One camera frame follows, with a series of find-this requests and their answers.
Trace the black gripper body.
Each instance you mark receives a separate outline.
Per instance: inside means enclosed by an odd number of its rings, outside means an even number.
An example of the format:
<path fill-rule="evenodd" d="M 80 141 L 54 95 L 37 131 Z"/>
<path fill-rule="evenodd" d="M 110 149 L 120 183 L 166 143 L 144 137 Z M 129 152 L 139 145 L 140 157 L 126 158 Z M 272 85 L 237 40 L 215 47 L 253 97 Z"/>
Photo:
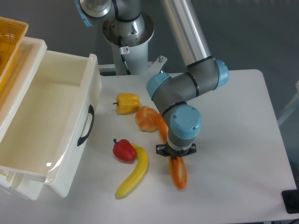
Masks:
<path fill-rule="evenodd" d="M 186 150 L 184 149 L 175 150 L 171 148 L 168 143 L 159 144 L 156 145 L 156 153 L 164 157 L 169 157 L 169 156 L 171 158 L 184 157 L 196 153 L 196 144 L 192 143 Z"/>

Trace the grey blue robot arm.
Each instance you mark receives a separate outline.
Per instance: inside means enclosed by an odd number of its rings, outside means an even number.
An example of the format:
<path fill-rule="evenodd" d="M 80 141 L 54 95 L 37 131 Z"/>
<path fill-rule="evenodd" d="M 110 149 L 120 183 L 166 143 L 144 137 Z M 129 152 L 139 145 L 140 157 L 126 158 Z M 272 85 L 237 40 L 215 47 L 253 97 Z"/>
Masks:
<path fill-rule="evenodd" d="M 195 137 L 201 128 L 199 111 L 188 105 L 193 98 L 223 86 L 229 79 L 225 63 L 214 59 L 189 0 L 164 0 L 171 30 L 187 72 L 176 77 L 161 72 L 161 63 L 148 64 L 148 43 L 154 34 L 152 19 L 138 0 L 78 0 L 82 21 L 107 17 L 102 26 L 111 44 L 117 75 L 149 75 L 146 89 L 169 131 L 156 153 L 177 158 L 196 152 Z"/>

